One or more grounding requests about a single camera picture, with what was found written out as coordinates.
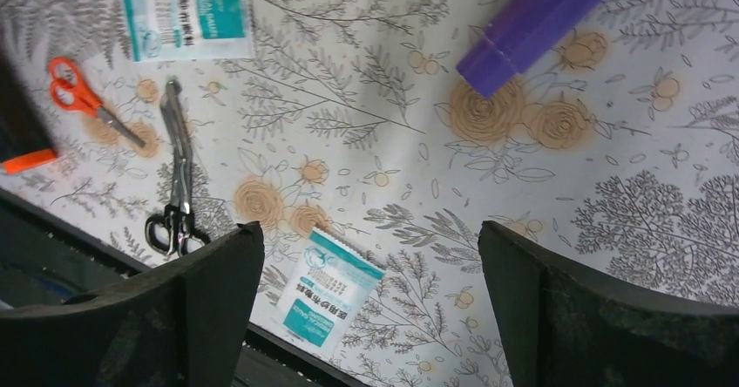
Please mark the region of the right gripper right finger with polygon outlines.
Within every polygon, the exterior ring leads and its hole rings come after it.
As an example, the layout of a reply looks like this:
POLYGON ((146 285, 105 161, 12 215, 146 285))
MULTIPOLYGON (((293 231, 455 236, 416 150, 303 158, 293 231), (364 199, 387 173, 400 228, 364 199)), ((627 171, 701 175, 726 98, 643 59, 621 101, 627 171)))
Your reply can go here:
POLYGON ((494 221, 478 252, 514 385, 737 385, 737 309, 624 282, 494 221))

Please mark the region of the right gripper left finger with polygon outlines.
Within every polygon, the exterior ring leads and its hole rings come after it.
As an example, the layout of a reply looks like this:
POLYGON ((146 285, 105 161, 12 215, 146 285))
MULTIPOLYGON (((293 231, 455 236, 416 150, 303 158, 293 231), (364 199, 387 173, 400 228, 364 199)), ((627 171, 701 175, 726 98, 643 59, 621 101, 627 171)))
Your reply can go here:
POLYGON ((228 386, 265 258, 258 222, 60 305, 1 314, 4 386, 228 386))

